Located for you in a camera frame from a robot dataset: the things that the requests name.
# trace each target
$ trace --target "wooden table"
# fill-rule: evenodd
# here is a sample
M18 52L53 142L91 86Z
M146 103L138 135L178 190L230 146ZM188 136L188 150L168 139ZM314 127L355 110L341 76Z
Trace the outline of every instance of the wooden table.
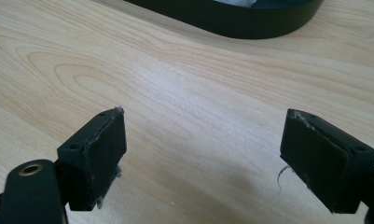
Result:
M374 0L325 0L293 34L212 35L89 0L0 1L0 192L7 173L121 105L123 177L70 223L363 223L332 215L279 157L287 108L374 147Z

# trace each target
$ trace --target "black clamp jaw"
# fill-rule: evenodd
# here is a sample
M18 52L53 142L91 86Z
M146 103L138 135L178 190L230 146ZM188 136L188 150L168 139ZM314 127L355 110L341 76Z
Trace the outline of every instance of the black clamp jaw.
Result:
M374 223L374 149L319 117L286 116L281 158L332 213L354 214L362 201Z
M122 108L98 114L58 148L55 162L28 161L8 174L0 223L68 223L67 203L73 211L100 207L125 153Z

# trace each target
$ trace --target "black curved object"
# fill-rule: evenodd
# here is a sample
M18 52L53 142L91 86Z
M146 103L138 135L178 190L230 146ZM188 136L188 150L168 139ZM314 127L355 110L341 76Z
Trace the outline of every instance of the black curved object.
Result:
M257 0L236 7L214 0L125 0L217 35L265 39L289 34L308 22L323 0Z

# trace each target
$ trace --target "wood grain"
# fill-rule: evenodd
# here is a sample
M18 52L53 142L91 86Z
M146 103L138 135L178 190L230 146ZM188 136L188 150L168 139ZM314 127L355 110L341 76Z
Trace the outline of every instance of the wood grain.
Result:
M123 177L70 223L363 223L363 204L332 215L292 172L276 179L290 107L374 147L374 0L324 1L259 41L111 1L0 1L0 192L121 105Z

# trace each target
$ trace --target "black plastic block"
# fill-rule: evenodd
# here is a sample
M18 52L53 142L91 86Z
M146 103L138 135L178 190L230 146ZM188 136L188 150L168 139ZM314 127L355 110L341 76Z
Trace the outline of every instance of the black plastic block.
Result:
M71 171L71 210L90 211L108 192L126 152L123 110L104 111L58 148L59 161Z
M281 158L333 213L355 213L374 149L312 114L289 109Z

